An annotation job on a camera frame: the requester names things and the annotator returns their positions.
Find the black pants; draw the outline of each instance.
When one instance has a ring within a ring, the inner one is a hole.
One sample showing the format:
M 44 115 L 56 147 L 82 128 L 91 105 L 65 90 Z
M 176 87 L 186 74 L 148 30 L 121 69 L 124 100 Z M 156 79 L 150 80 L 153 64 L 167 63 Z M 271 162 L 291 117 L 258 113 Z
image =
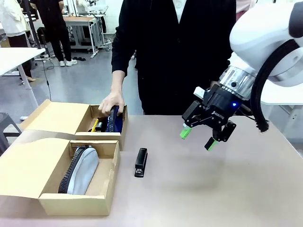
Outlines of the black pants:
M 64 57 L 61 52 L 60 42 L 63 47 L 65 59 L 71 61 L 71 43 L 66 26 L 48 27 L 46 32 L 53 46 L 53 52 L 58 61 L 63 61 Z
M 9 45 L 11 47 L 28 47 L 27 46 L 27 38 L 25 34 L 23 35 L 18 35 L 18 36 L 13 36 L 13 37 L 8 37 L 9 38 Z M 23 70 L 25 72 L 25 75 L 28 77 L 32 77 L 32 73 L 30 70 L 32 69 L 32 63 L 31 60 L 28 60 L 22 64 Z

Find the robotic arm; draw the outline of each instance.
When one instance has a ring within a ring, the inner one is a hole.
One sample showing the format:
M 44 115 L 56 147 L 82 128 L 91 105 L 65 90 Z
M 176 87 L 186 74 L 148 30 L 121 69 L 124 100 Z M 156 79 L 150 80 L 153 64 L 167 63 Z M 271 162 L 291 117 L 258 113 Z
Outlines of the robotic arm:
M 284 87 L 303 83 L 303 2 L 266 4 L 250 9 L 235 24 L 230 35 L 236 55 L 223 73 L 220 85 L 204 91 L 182 115 L 185 121 L 181 137 L 185 139 L 197 125 L 213 129 L 205 145 L 210 150 L 219 141 L 226 142 L 236 128 L 229 120 L 243 101 L 251 101 L 251 110 L 261 132 L 268 130 L 260 107 L 267 79 Z

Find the person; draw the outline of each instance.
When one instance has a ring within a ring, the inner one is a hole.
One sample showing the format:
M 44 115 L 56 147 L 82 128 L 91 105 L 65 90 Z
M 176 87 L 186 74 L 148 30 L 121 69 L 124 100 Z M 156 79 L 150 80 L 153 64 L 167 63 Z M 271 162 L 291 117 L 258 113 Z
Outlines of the person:
M 0 0 L 0 22 L 9 40 L 11 47 L 28 47 L 26 32 L 29 31 L 27 22 L 24 19 L 22 9 L 17 0 Z M 31 60 L 22 64 L 25 75 L 29 82 L 36 79 L 32 78 Z
M 255 0 L 237 0 L 237 21 L 243 16 L 244 13 L 255 5 Z
M 71 59 L 71 43 L 69 33 L 62 16 L 63 0 L 31 0 L 30 5 L 39 11 L 42 23 L 45 26 L 46 36 L 50 40 L 53 52 L 61 67 L 77 64 Z M 61 52 L 60 42 L 63 47 L 66 63 Z
M 236 0 L 124 0 L 112 48 L 112 86 L 99 110 L 123 111 L 122 84 L 136 50 L 144 114 L 182 115 L 227 69 Z

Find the person in black clothes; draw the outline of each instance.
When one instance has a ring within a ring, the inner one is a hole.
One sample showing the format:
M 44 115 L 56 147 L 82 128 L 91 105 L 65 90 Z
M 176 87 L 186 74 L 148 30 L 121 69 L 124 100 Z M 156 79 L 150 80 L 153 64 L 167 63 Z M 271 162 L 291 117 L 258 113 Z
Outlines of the person in black clothes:
M 124 0 L 112 49 L 111 92 L 99 110 L 108 115 L 118 105 L 122 112 L 122 83 L 137 50 L 144 113 L 182 115 L 195 88 L 211 87 L 227 69 L 235 22 L 236 0 Z
M 62 16 L 64 8 L 63 0 L 30 0 L 30 5 L 39 11 L 42 23 L 46 29 L 46 36 L 52 44 L 53 52 L 60 66 L 77 64 L 76 60 L 71 59 L 70 38 Z M 66 64 L 61 52 L 60 42 L 63 47 Z

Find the hand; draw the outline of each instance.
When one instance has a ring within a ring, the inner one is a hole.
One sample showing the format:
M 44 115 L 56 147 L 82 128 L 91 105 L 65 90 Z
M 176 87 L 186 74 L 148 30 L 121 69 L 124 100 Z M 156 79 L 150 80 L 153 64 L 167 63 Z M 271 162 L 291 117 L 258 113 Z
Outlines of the hand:
M 118 115 L 123 113 L 124 109 L 124 99 L 121 91 L 112 91 L 110 94 L 103 99 L 102 103 L 99 106 L 99 110 L 106 116 L 110 115 L 110 110 L 113 106 L 118 105 Z
M 212 88 L 215 84 L 219 85 L 218 81 L 211 81 L 210 82 L 210 88 Z

